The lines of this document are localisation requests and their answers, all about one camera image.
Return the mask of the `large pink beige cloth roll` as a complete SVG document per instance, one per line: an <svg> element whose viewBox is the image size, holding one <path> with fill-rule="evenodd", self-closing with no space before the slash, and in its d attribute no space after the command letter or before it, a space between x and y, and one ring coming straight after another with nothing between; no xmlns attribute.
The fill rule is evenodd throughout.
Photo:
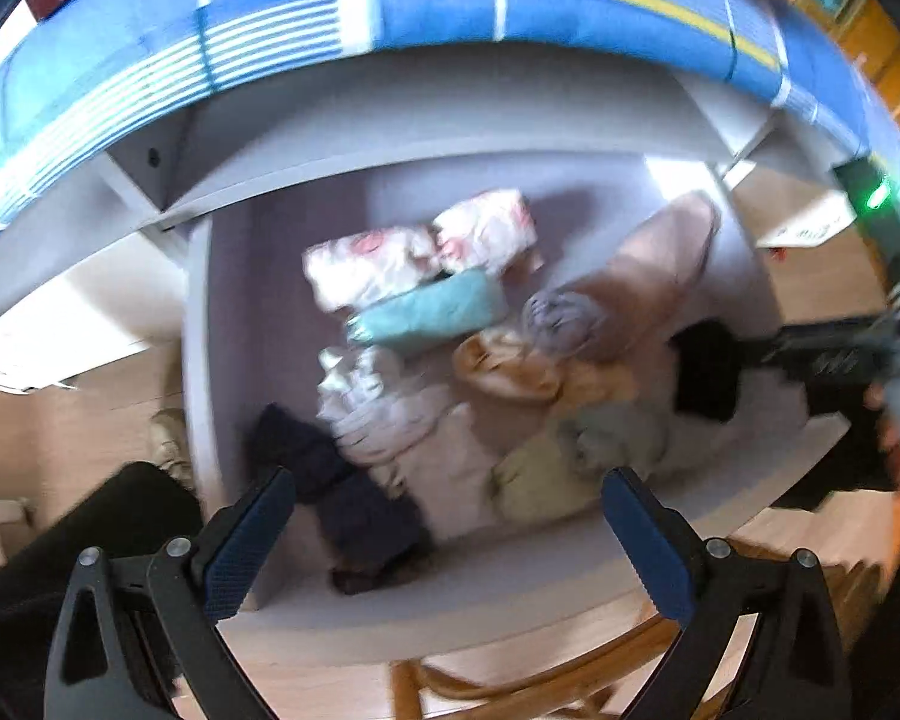
<svg viewBox="0 0 900 720"><path fill-rule="evenodd" d="M605 309L600 338L581 358L621 358L678 312L706 270L720 210L691 192L663 206L629 232L598 270L562 291L585 294Z"/></svg>

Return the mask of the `navy dark cloth bundle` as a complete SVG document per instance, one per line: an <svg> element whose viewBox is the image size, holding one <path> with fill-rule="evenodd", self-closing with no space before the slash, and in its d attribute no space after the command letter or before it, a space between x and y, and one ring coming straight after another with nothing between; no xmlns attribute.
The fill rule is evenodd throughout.
<svg viewBox="0 0 900 720"><path fill-rule="evenodd" d="M418 503L390 494L344 458L325 429L271 403L248 431L247 458L281 466L294 479L295 499L315 512L333 566L329 583L344 596L393 587L418 575L434 538Z"/></svg>

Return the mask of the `pale green knit sock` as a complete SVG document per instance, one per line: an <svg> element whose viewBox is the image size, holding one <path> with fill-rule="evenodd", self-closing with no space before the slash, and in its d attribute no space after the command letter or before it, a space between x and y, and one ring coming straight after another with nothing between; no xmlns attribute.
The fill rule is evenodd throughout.
<svg viewBox="0 0 900 720"><path fill-rule="evenodd" d="M591 509L603 478L631 468L647 481L670 445L668 415L648 401L602 401L551 419L494 466L493 501L515 525L543 525Z"/></svg>

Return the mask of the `grey lilac sock roll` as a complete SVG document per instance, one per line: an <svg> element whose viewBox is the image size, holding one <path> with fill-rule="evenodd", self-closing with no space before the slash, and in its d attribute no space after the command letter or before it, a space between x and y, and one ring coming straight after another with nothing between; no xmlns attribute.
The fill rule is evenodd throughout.
<svg viewBox="0 0 900 720"><path fill-rule="evenodd" d="M587 351L600 338L605 319L598 302L574 291L538 291L521 309L526 339L541 353L558 358Z"/></svg>

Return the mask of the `white cloth bundle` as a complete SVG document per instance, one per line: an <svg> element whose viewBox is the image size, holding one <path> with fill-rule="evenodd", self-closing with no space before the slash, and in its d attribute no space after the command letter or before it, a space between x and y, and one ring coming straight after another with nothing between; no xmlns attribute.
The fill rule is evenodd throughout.
<svg viewBox="0 0 900 720"><path fill-rule="evenodd" d="M341 454L391 497L412 497L436 541L499 523L496 457L476 436L473 408L453 400L448 385L410 376L383 346L325 348L318 362L317 416Z"/></svg>

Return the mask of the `yellow cream cloth bundle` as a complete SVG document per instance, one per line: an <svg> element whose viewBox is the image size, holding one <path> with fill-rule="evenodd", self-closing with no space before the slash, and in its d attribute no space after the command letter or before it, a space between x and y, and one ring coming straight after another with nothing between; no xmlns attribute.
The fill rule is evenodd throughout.
<svg viewBox="0 0 900 720"><path fill-rule="evenodd" d="M637 397L637 383L626 366L574 358L556 361L507 327L486 328L468 337L453 351L452 366L455 376L483 394L548 406L553 416Z"/></svg>

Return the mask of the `black sock bundle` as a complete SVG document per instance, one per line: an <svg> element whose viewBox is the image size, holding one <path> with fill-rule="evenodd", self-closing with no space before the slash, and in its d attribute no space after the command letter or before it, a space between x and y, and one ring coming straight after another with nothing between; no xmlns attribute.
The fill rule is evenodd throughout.
<svg viewBox="0 0 900 720"><path fill-rule="evenodd" d="M668 341L676 355L673 410L678 415L729 422L740 401L738 341L717 319L683 328Z"/></svg>

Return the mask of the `wooden chair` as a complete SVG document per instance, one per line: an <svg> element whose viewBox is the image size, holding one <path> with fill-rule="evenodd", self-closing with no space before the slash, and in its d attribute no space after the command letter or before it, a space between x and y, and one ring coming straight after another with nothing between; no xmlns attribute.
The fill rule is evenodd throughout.
<svg viewBox="0 0 900 720"><path fill-rule="evenodd" d="M730 538L749 557L781 559L808 535L821 557L837 622L854 645L888 590L900 563L900 493L833 494L816 512L767 509ZM611 718L610 707L660 660L676 635L645 603L616 639L536 674L491 684L457 676L421 660L388 667L397 718L424 718L427 697L453 707L450 718Z"/></svg>

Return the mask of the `white cabinet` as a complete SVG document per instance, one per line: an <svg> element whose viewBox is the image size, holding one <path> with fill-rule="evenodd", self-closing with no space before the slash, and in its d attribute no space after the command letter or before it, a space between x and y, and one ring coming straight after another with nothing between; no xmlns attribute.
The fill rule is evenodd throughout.
<svg viewBox="0 0 900 720"><path fill-rule="evenodd" d="M23 394L167 338L134 307L185 257L183 224L323 177L496 153L756 161L826 182L847 148L725 83L532 44L387 52L182 107L58 177L0 236L0 390Z"/></svg>

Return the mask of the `white drawer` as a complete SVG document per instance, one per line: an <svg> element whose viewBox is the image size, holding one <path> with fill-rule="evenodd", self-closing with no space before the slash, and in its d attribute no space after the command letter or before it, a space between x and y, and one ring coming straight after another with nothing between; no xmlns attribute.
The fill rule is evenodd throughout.
<svg viewBox="0 0 900 720"><path fill-rule="evenodd" d="M781 372L722 416L683 403L674 335L779 332L766 267L701 161L493 154L348 172L245 200L190 236L183 374L209 507L261 468L345 472L434 538L379 582L344 507L297 500L222 634L242 656L339 667L492 644L637 578L600 509L631 465L724 536L845 434Z"/></svg>

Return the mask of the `pink floral white cloth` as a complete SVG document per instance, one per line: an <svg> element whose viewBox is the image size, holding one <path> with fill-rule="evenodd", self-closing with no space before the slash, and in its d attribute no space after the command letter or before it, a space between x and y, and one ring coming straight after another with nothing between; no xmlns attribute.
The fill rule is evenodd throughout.
<svg viewBox="0 0 900 720"><path fill-rule="evenodd" d="M365 309L442 273L424 226L384 227L315 244L302 254L302 266L315 302L328 314Z"/></svg>

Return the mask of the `teal fluffy sock bundle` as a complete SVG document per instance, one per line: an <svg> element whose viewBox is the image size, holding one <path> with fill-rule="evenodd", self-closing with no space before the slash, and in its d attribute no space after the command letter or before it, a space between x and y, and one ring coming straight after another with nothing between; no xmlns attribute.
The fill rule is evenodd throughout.
<svg viewBox="0 0 900 720"><path fill-rule="evenodd" d="M471 268L357 312L346 322L346 338L357 346L416 356L493 327L508 315L499 280Z"/></svg>

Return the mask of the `blue plaid tablecloth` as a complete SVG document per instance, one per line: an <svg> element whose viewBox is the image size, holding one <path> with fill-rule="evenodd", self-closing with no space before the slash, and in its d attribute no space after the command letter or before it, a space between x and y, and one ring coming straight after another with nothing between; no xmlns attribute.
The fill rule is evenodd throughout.
<svg viewBox="0 0 900 720"><path fill-rule="evenodd" d="M82 161L211 94L375 50L502 41L727 83L875 161L900 206L898 124L785 0L69 0L0 65L0 232Z"/></svg>

